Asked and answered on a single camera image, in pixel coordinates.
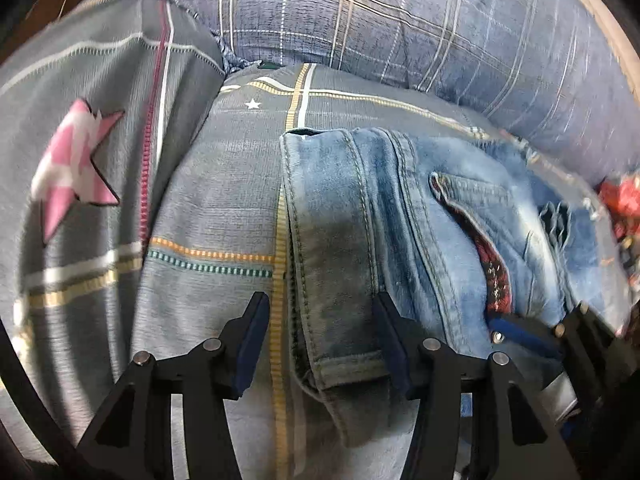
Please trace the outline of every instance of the silver rivet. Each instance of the silver rivet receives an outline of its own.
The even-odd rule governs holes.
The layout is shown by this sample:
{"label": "silver rivet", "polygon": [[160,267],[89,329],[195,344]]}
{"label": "silver rivet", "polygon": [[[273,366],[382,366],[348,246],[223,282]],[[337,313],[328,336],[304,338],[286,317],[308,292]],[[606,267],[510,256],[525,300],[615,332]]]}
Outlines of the silver rivet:
{"label": "silver rivet", "polygon": [[146,350],[141,350],[140,352],[136,352],[136,354],[133,356],[133,362],[135,362],[135,364],[137,364],[138,366],[142,366],[146,364],[150,358],[151,354],[149,352],[147,352]]}
{"label": "silver rivet", "polygon": [[434,339],[433,337],[425,339],[422,342],[422,346],[424,346],[427,350],[431,350],[432,352],[435,352],[436,350],[440,350],[440,342],[437,339]]}
{"label": "silver rivet", "polygon": [[213,352],[215,350],[218,350],[221,346],[222,346],[222,341],[220,341],[220,339],[218,339],[217,337],[211,337],[207,339],[204,343],[202,343],[202,347],[207,352]]}
{"label": "silver rivet", "polygon": [[504,366],[509,362],[509,356],[503,352],[496,352],[492,356],[492,359],[494,360],[494,363],[500,366]]}

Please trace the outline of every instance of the gray fabric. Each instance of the gray fabric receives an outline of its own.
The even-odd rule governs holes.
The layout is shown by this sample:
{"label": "gray fabric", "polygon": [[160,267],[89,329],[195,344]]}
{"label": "gray fabric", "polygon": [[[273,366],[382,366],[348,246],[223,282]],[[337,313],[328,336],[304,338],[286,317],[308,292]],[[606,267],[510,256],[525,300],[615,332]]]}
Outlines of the gray fabric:
{"label": "gray fabric", "polygon": [[594,185],[640,110],[579,0],[175,0],[248,60],[316,62],[470,107]]}
{"label": "gray fabric", "polygon": [[[205,27],[170,7],[167,18],[173,27],[165,22],[165,49],[157,57],[163,36],[158,0],[100,1],[83,4],[0,68],[0,114],[6,118],[0,126],[2,166],[12,168],[0,187],[0,315],[39,393],[74,442],[135,351],[146,349],[157,358],[187,352],[237,316],[254,290],[273,297],[276,285],[283,285],[285,273],[273,276],[273,271],[282,264],[274,259],[274,246],[282,241],[276,222],[278,139],[284,130],[292,124],[324,129],[366,124],[419,132],[430,112],[459,121],[467,114],[425,94],[321,66],[277,71],[252,66],[221,88],[217,67],[222,58]],[[150,175],[150,238],[138,272],[146,242],[138,201],[141,144],[156,73],[156,112],[162,81],[167,82],[166,140],[160,165]],[[78,96],[105,114],[126,112],[95,154],[96,166],[122,205],[73,204],[43,248],[34,218],[39,205],[29,199],[29,183],[50,136]],[[476,116],[474,122],[495,132],[486,118]],[[153,160],[157,124],[156,115],[150,131]],[[540,171],[557,171],[544,166],[544,158],[539,164]],[[550,182],[554,175],[548,176]],[[576,200],[587,192],[579,181],[561,181]],[[624,277],[606,214],[598,225],[603,258],[613,262],[607,267],[615,282],[607,304],[623,318],[627,306],[616,294],[624,287],[615,287]],[[94,258],[99,261],[89,265]],[[50,276],[53,266],[58,278],[45,288],[67,292],[48,296],[49,306],[37,306],[44,300],[36,305],[28,292],[33,287],[37,294],[43,279],[33,273],[46,270]],[[69,291],[75,295],[72,300]],[[290,292],[284,291],[284,305]],[[277,321],[286,335],[286,309]],[[357,449],[345,449],[326,406],[304,394],[292,377],[288,338],[271,340],[277,325],[272,322],[252,387],[227,405],[243,477],[398,478],[415,405],[397,399],[386,380],[354,384],[353,402],[369,403],[376,416],[375,437]],[[280,356],[278,362],[274,355]],[[178,399],[174,406],[176,478],[186,478]],[[0,392],[0,417],[27,457],[46,459],[5,391]]]}

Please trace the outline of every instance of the white star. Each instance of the white star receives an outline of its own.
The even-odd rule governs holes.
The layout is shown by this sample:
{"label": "white star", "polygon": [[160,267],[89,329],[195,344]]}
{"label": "white star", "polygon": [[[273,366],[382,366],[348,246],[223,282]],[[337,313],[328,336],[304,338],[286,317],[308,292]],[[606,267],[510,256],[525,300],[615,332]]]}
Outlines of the white star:
{"label": "white star", "polygon": [[255,102],[255,100],[253,98],[251,98],[251,102],[244,103],[244,106],[246,106],[249,110],[251,110],[252,108],[257,110],[260,107],[261,104],[262,103],[257,103],[257,102]]}

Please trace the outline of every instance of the star print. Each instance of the star print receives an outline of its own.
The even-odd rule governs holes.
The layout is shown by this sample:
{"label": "star print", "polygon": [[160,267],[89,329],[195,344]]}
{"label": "star print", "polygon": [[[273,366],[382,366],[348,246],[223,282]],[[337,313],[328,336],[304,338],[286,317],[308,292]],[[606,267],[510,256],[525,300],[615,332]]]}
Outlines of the star print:
{"label": "star print", "polygon": [[246,106],[249,110],[251,110],[252,108],[257,110],[260,107],[261,104],[262,103],[255,102],[255,100],[252,98],[250,102],[244,103],[244,106]]}
{"label": "star print", "polygon": [[102,117],[76,99],[62,119],[31,181],[31,198],[42,202],[42,239],[48,243],[71,205],[118,205],[118,197],[96,170],[92,155],[124,112]]}

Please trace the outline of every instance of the denim pocket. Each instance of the denim pocket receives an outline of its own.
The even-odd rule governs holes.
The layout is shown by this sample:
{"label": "denim pocket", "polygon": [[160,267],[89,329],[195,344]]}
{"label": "denim pocket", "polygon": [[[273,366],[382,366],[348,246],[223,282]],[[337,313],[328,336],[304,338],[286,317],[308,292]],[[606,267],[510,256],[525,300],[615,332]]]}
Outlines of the denim pocket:
{"label": "denim pocket", "polygon": [[487,278],[487,311],[542,311],[544,291],[531,257],[536,236],[521,221],[509,190],[440,172],[431,173],[430,186],[476,245]]}

